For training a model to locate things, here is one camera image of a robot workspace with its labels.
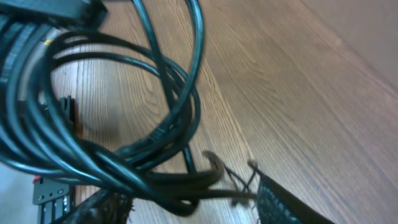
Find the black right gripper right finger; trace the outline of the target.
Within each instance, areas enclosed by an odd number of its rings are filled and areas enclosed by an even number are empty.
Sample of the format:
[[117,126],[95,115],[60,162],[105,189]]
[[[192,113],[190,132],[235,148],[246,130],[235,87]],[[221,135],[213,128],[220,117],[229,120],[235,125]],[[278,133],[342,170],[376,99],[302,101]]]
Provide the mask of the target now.
[[260,171],[256,162],[248,161],[248,166],[260,176],[256,207],[261,224],[333,224]]

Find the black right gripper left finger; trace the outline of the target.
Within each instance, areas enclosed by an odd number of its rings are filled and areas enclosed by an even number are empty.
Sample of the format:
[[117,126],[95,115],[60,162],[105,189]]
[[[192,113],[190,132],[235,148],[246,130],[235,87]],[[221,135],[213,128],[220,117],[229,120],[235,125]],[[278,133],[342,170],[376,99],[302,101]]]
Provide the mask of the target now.
[[124,194],[99,190],[55,224],[126,224],[133,210],[133,198]]

